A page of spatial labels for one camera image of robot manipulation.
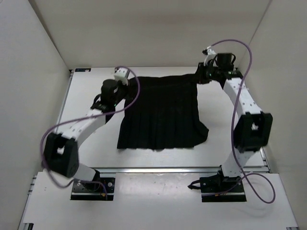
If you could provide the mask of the black pleated skirt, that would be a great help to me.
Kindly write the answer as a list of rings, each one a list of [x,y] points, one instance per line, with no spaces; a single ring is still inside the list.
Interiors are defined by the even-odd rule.
[[[118,149],[193,148],[208,138],[200,121],[196,74],[130,79]]]

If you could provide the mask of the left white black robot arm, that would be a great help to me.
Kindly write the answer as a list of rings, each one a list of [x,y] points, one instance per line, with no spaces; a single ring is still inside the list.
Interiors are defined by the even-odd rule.
[[[64,132],[55,133],[54,127],[46,131],[40,143],[42,166],[57,187],[66,188],[56,181],[52,173],[79,182],[90,191],[105,188],[100,181],[99,171],[80,163],[79,147],[118,113],[116,106],[128,97],[130,91],[127,78],[107,79],[103,81],[100,94],[95,97],[84,117],[66,121],[72,126]]]

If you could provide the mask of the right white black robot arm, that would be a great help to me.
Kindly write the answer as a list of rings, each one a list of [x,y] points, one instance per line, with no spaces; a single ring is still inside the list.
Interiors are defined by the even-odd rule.
[[[241,169],[247,161],[268,144],[273,117],[265,113],[250,95],[240,71],[234,67],[236,56],[232,53],[203,51],[205,60],[199,63],[197,73],[200,83],[216,81],[228,95],[234,106],[231,124],[232,150],[216,175],[202,177],[188,188],[201,190],[203,194],[224,196],[226,193],[244,193]]]

